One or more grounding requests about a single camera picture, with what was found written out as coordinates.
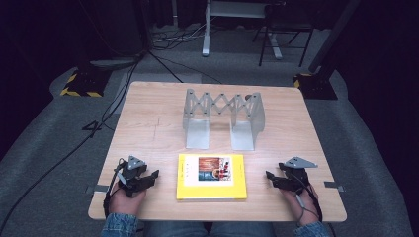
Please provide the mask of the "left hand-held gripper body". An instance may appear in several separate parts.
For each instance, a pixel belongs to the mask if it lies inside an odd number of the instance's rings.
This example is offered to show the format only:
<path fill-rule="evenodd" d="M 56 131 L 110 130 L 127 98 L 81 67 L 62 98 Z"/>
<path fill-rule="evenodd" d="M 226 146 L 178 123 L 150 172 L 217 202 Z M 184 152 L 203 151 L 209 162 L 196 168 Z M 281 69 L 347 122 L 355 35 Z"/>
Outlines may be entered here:
<path fill-rule="evenodd" d="M 134 193 L 147 189 L 146 180 L 141 178 L 146 170 L 146 163 L 133 155 L 129 155 L 127 160 L 122 160 L 117 168 L 117 176 L 119 187 L 125 191 L 128 197 L 132 198 Z"/>

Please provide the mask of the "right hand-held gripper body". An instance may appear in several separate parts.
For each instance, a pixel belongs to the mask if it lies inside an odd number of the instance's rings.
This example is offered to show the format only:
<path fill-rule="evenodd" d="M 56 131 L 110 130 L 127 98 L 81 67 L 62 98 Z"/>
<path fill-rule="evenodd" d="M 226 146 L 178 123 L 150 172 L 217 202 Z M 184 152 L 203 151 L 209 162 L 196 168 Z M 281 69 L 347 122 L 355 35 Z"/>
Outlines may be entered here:
<path fill-rule="evenodd" d="M 288 182 L 286 191 L 297 192 L 310 185 L 306 168 L 317 168 L 317 165 L 303 158 L 293 157 L 285 163 L 280 163 L 279 168 Z"/>

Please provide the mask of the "person's left hand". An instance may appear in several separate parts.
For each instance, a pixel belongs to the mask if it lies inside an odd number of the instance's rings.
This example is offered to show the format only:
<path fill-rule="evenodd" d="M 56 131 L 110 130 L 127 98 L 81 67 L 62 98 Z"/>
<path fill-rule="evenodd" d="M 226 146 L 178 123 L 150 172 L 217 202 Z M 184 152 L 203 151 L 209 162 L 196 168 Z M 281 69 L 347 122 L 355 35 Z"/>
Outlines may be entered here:
<path fill-rule="evenodd" d="M 115 184 L 112 188 L 109 212 L 137 216 L 145 197 L 146 191 L 134 193 L 132 197 L 128 197 L 125 191 Z"/>

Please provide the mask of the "person's right hand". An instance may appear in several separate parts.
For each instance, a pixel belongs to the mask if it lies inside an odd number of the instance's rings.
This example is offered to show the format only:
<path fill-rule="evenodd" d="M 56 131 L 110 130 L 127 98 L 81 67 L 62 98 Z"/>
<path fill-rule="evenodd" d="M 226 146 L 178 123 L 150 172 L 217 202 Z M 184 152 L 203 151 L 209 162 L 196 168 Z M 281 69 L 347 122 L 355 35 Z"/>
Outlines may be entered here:
<path fill-rule="evenodd" d="M 299 226 L 305 226 L 319 220 L 318 211 L 311 197 L 318 198 L 318 195 L 311 186 L 308 186 L 299 195 L 285 190 L 281 190 L 281 194 L 289 204 L 291 213 Z"/>

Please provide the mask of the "grey tape strip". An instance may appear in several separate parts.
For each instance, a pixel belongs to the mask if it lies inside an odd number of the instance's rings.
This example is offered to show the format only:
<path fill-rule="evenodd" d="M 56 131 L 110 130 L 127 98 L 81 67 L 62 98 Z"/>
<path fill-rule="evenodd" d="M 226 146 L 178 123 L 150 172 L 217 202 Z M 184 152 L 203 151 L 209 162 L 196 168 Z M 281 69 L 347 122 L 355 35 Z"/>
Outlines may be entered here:
<path fill-rule="evenodd" d="M 336 182 L 324 182 L 325 188 L 336 189 L 340 193 L 345 192 L 345 188 L 342 185 L 337 184 Z"/>
<path fill-rule="evenodd" d="M 85 190 L 85 193 L 89 195 L 92 195 L 94 192 L 106 193 L 108 189 L 109 189 L 108 186 L 102 186 L 102 185 L 88 186 Z"/>

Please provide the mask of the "yellow book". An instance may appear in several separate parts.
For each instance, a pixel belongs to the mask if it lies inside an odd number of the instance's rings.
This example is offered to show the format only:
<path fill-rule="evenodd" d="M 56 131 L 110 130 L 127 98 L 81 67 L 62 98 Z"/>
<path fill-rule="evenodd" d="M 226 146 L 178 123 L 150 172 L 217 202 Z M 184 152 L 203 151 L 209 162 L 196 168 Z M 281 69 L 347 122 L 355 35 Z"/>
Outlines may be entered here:
<path fill-rule="evenodd" d="M 177 200 L 247 199 L 241 154 L 180 154 Z"/>

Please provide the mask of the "grey metal expandable book stand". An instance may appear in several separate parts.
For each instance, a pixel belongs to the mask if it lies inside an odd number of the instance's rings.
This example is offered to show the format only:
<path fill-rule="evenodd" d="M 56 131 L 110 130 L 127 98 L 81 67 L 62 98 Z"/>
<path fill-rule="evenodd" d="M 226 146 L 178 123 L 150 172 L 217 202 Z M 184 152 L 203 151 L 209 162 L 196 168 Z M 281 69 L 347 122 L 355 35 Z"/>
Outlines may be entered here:
<path fill-rule="evenodd" d="M 193 89 L 186 92 L 183 111 L 183 128 L 186 147 L 189 149 L 210 148 L 210 118 L 230 114 L 229 133 L 233 150 L 253 151 L 257 136 L 265 128 L 265 109 L 262 95 L 236 94 L 228 98 L 224 93 L 215 98 L 210 92 L 198 97 Z"/>

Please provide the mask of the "black yellow striped stand base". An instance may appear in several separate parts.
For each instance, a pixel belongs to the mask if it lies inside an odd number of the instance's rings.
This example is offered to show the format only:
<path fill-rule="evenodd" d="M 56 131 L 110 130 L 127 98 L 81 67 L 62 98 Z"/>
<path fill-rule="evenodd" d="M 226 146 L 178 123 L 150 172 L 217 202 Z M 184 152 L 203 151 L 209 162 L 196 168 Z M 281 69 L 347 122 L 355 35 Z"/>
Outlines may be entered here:
<path fill-rule="evenodd" d="M 111 71 L 104 70 L 93 70 L 90 72 L 75 70 L 68 78 L 60 95 L 94 98 L 103 97 L 111 75 Z"/>
<path fill-rule="evenodd" d="M 337 100 L 330 82 L 316 74 L 298 73 L 293 77 L 293 85 L 300 89 L 306 100 Z"/>

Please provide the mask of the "black slanted stand pole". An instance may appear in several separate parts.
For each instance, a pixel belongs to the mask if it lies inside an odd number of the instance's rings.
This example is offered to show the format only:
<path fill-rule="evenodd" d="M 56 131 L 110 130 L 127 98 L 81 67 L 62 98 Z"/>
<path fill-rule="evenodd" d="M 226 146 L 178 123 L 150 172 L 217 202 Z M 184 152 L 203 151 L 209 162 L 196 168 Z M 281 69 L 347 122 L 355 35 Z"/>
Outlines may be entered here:
<path fill-rule="evenodd" d="M 336 39 L 339 37 L 343 29 L 351 19 L 360 2 L 361 0 L 349 0 L 348 4 L 343 9 L 341 16 L 338 18 L 337 22 L 332 28 L 328 38 L 317 52 L 311 64 L 309 65 L 308 70 L 311 73 L 315 73 L 318 68 L 323 68 L 322 63 L 325 60 L 327 53 L 331 50 L 333 43 L 336 41 Z"/>

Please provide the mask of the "black chair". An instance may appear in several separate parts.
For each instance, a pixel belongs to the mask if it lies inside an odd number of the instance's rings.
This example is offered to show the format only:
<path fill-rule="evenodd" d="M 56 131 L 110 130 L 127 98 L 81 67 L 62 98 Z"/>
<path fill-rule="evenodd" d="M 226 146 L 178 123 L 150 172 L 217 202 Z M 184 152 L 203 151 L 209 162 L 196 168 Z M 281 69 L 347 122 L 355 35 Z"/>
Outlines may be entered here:
<path fill-rule="evenodd" d="M 306 52 L 313 34 L 314 26 L 303 9 L 300 0 L 271 0 L 264 6 L 264 19 L 252 41 L 263 34 L 261 53 L 258 65 L 261 66 L 267 48 L 280 51 L 280 45 L 276 41 L 276 35 L 292 35 L 286 43 L 288 48 L 302 49 L 302 55 L 298 66 L 302 66 Z M 300 33 L 308 33 L 304 45 L 293 45 L 293 41 Z"/>

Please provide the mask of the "white desk frame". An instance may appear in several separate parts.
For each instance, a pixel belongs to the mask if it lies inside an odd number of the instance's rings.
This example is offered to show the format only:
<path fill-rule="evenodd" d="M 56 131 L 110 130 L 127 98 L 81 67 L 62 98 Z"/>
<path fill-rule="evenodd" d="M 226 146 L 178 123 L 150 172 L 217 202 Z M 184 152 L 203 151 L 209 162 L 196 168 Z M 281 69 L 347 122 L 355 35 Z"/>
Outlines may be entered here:
<path fill-rule="evenodd" d="M 202 56 L 210 55 L 210 22 L 215 17 L 253 18 L 265 17 L 265 3 L 228 2 L 227 0 L 207 0 L 206 23 Z"/>

